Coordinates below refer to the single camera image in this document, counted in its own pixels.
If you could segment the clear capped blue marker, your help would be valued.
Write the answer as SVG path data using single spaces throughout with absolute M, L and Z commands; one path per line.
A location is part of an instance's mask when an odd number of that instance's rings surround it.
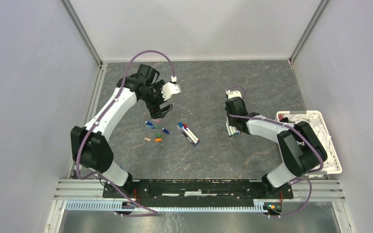
M 225 125 L 226 125 L 226 128 L 227 128 L 229 137 L 232 137 L 231 129 L 230 129 L 230 126 L 229 126 L 229 123 L 228 123 L 228 118 L 226 119 Z

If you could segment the red capped marker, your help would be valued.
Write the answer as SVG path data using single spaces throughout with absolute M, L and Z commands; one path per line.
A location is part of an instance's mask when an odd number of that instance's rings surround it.
M 182 123 L 183 127 L 191 134 L 191 136 L 197 141 L 200 142 L 199 138 L 191 131 L 191 129 L 184 123 Z

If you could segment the dark purple pen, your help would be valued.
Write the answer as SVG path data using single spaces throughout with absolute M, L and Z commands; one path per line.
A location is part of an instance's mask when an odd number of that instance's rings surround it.
M 197 144 L 195 144 L 194 142 L 193 142 L 193 140 L 184 132 L 184 130 L 180 127 L 180 126 L 176 126 L 177 127 L 177 129 L 179 130 L 179 132 L 189 141 L 189 143 L 192 145 L 192 146 L 194 146 L 194 147 L 196 147 L 197 146 Z

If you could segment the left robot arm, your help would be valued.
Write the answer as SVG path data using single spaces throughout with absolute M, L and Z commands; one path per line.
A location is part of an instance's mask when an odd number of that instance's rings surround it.
M 133 192 L 132 175 L 114 161 L 109 139 L 126 112 L 139 100 L 145 102 L 151 119 L 164 118 L 172 104 L 161 107 L 172 95 L 181 92 L 176 75 L 171 81 L 159 79 L 160 73 L 140 64 L 135 74 L 123 77 L 117 83 L 111 98 L 84 126 L 75 126 L 70 132 L 72 158 L 77 166 L 99 173 L 115 184 L 114 191 L 122 198 Z

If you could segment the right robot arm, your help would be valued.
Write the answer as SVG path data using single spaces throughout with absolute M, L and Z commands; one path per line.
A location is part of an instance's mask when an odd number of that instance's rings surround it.
M 228 126 L 263 137 L 279 147 L 282 163 L 262 178 L 261 192 L 265 197 L 274 198 L 284 184 L 323 169 L 328 155 L 308 122 L 290 124 L 249 113 L 241 97 L 227 99 L 225 110 Z

